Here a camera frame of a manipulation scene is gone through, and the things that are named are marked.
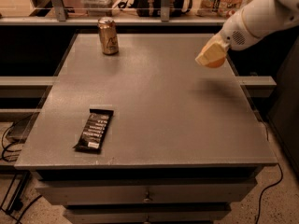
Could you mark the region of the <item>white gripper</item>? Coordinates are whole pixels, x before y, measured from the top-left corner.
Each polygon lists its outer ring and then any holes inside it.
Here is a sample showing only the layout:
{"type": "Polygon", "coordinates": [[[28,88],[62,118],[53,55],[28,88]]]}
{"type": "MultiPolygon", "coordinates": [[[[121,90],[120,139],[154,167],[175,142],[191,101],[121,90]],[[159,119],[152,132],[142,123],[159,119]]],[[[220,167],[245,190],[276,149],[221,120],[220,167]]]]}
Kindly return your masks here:
{"type": "Polygon", "coordinates": [[[195,60],[206,66],[207,63],[218,59],[226,59],[227,49],[244,50],[260,41],[259,37],[254,36],[243,18],[243,9],[238,10],[222,26],[221,31],[216,33],[209,40],[195,60]]]}

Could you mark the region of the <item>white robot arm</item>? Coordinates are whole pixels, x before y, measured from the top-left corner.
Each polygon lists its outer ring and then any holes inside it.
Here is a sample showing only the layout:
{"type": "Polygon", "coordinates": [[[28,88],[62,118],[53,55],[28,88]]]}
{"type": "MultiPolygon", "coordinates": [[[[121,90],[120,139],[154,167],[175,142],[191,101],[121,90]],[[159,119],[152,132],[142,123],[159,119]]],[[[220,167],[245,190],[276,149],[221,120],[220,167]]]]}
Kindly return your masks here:
{"type": "Polygon", "coordinates": [[[299,25],[299,0],[252,0],[238,10],[203,46],[196,62],[218,68],[228,49],[247,49],[266,36],[299,25]]]}

